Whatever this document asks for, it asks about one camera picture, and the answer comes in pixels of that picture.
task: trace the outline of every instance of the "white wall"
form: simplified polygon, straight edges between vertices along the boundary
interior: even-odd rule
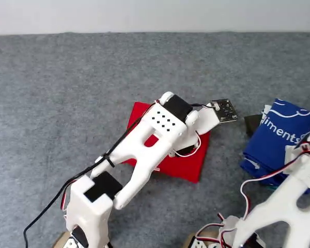
[[[0,0],[1,34],[310,31],[310,0]]]

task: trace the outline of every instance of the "wooden base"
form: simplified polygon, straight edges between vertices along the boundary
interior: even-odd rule
[[[191,243],[191,240],[195,234],[190,234],[188,238],[186,239],[184,245],[182,248],[188,248],[189,244]],[[217,238],[218,232],[216,231],[203,231],[201,233],[202,236],[211,237],[211,238]],[[52,248],[63,248],[63,246],[66,244],[67,240],[70,237],[70,233],[68,231],[61,234],[61,236],[56,240],[55,244]],[[212,244],[212,242],[205,242],[205,244],[208,246]]]
[[[70,237],[70,232],[66,231],[56,240],[52,248],[63,248]]]
[[[191,243],[191,240],[192,238],[194,237],[195,234],[190,234],[188,236],[188,238],[186,239],[184,245],[182,246],[182,248],[189,248],[188,246],[190,245]],[[202,236],[205,236],[205,237],[209,237],[209,238],[217,238],[218,236],[218,232],[217,231],[203,231],[201,232],[201,235]],[[213,242],[204,242],[206,246],[212,244]]]

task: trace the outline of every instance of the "red and white wire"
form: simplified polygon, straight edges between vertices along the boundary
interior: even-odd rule
[[[187,157],[190,157],[190,156],[192,156],[192,155],[194,155],[194,154],[196,154],[196,152],[198,151],[198,149],[201,147],[201,138],[200,138],[200,135],[196,132],[196,135],[197,135],[197,139],[198,139],[198,146],[197,146],[197,148],[194,150],[194,152],[192,152],[192,153],[190,153],[190,154],[188,154],[188,155],[180,155],[179,153],[177,153],[175,150],[174,150],[174,152],[175,152],[175,154],[176,155],[178,155],[178,156],[180,156],[180,157],[182,157],[182,158],[187,158]]]
[[[200,229],[199,231],[196,232],[195,238],[196,238],[197,240],[200,240],[200,241],[209,241],[209,242],[219,243],[220,241],[219,241],[218,239],[216,239],[216,238],[210,238],[210,237],[199,236],[200,233],[201,233],[204,229],[206,229],[206,228],[208,228],[208,227],[210,227],[210,226],[223,227],[224,225],[223,225],[223,224],[219,224],[219,223],[209,223],[209,224],[207,224],[207,225],[204,225],[203,227],[201,227],[201,229]]]
[[[217,216],[221,221],[225,220],[224,216],[221,213],[218,212]]]
[[[65,208],[66,198],[67,198],[67,189],[68,189],[68,187],[69,187],[70,185],[72,185],[72,184],[73,184],[74,182],[76,182],[76,181],[77,181],[77,179],[72,180],[71,183],[69,183],[69,184],[66,186],[66,188],[64,189],[64,191],[63,191],[63,195],[62,195],[62,199],[61,199],[61,205],[60,205],[62,211],[66,211],[66,210],[67,210],[67,209]]]
[[[232,228],[232,229],[225,229],[225,230],[222,230],[220,233],[219,233],[219,237],[221,238],[220,239],[220,245],[222,248],[232,248],[230,245],[226,244],[225,243],[225,240],[224,240],[224,233],[229,233],[231,231],[234,231],[236,228]]]
[[[246,219],[248,213],[249,213],[249,209],[250,209],[250,201],[249,201],[249,198],[248,196],[244,193],[243,191],[243,187],[249,183],[249,182],[256,182],[256,181],[262,181],[262,180],[266,180],[266,179],[269,179],[271,177],[274,177],[275,175],[278,175],[280,174],[281,172],[283,172],[288,166],[290,166],[292,163],[294,163],[301,155],[304,155],[304,154],[310,154],[310,150],[305,150],[303,152],[301,152],[296,158],[294,158],[292,161],[288,162],[287,164],[285,164],[282,168],[278,169],[278,170],[275,170],[274,172],[270,173],[270,174],[267,174],[265,176],[262,176],[260,178],[255,178],[255,179],[249,179],[249,180],[246,180],[245,182],[242,183],[241,187],[240,187],[240,193],[242,194],[242,196],[245,198],[246,200],[246,210],[244,212],[244,216],[243,216],[243,220]]]

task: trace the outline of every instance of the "cable tie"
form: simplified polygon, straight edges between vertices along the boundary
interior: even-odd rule
[[[102,155],[102,157],[103,157],[104,159],[106,159],[106,160],[109,162],[109,164],[112,166],[112,168],[115,168],[115,165],[114,165],[113,161],[110,160],[109,154],[108,154],[108,153],[105,152],[105,153]]]

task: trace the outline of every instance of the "3d printed robot arm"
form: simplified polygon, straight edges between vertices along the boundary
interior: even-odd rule
[[[305,141],[310,142],[310,135]],[[301,147],[286,151],[286,160],[292,161],[301,151]],[[244,247],[243,244],[256,230],[279,221],[290,227],[284,248],[310,246],[310,206],[305,209],[297,206],[300,196],[310,188],[310,155],[300,156],[290,171],[290,175],[264,203],[257,205],[245,220],[238,221],[233,248]]]
[[[210,131],[219,123],[213,108],[196,111],[177,95],[165,93],[109,155],[113,164],[130,158],[137,160],[132,177],[124,187],[109,174],[112,166],[108,160],[94,168],[90,178],[84,175],[71,185],[66,226],[75,238],[75,245],[106,247],[109,243],[107,221],[112,208],[125,207],[169,153],[200,145],[198,134]],[[146,147],[144,143],[151,135],[158,141]],[[65,247],[71,247],[70,244],[68,241]]]

